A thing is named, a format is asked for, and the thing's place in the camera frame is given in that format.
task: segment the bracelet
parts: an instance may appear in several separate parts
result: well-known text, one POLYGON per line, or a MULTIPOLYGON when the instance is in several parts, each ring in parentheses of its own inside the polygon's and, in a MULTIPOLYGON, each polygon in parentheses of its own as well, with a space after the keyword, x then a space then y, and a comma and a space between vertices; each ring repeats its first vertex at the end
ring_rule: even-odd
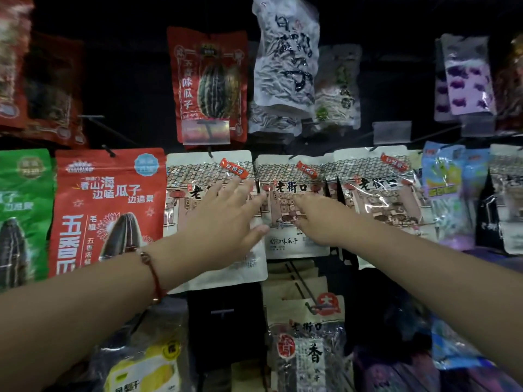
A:
POLYGON ((159 304, 162 299, 167 295, 167 290, 163 290, 160 287, 160 280, 158 279, 158 274, 156 273, 156 270, 153 267, 152 257, 149 255, 149 253, 144 252, 140 248, 135 248, 135 252, 139 252, 140 259, 142 260, 142 264, 145 264, 149 267, 149 270, 151 271, 151 274, 153 275, 154 280, 154 298, 153 303, 159 304))

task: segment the hand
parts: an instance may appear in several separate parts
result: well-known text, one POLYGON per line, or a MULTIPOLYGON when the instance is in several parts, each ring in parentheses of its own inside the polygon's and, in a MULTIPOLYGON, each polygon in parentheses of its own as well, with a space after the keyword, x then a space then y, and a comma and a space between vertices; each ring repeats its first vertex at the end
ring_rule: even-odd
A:
POLYGON ((307 215, 294 222, 307 237, 324 246, 342 245, 344 222, 351 212, 347 206, 316 193, 294 195, 294 204, 307 215))
POLYGON ((184 229, 174 235, 183 237, 191 258, 203 265, 202 271, 219 270, 245 258, 269 232, 266 225, 250 227, 267 196, 262 193, 248 201, 254 181, 240 182, 235 177, 223 189, 222 182, 214 184, 191 212, 184 229))

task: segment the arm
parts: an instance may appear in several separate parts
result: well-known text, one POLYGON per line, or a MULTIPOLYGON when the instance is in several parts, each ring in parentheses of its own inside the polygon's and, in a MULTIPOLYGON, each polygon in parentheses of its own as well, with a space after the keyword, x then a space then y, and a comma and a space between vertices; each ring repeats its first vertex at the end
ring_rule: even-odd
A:
MULTIPOLYGON (((163 289, 239 260, 266 234, 249 221, 266 197, 248 203, 252 182, 213 186, 183 231, 145 248, 163 289)), ((0 385, 40 391, 93 346, 152 303, 153 277, 136 253, 116 256, 0 295, 0 385)))
POLYGON ((299 228, 372 263, 523 384, 523 274, 407 234, 319 195, 299 228))

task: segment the person's left hand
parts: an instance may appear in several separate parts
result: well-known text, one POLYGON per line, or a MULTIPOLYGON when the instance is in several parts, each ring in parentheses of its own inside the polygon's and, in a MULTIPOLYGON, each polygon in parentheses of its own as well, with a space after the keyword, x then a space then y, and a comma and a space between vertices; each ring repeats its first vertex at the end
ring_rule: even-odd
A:
POLYGON ((183 230, 174 234, 190 248, 191 258, 199 261, 205 270, 217 270, 239 261, 249 253, 269 226, 250 227, 251 219, 267 200, 265 192, 247 200, 254 180, 240 185, 233 178, 223 189, 214 184, 193 210, 183 230))

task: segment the green snack bag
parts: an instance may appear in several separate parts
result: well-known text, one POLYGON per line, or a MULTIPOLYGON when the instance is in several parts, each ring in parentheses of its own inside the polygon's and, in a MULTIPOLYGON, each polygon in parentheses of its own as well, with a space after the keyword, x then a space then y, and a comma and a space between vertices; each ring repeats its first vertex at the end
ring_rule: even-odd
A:
POLYGON ((47 150, 0 151, 0 292, 47 277, 53 186, 47 150))

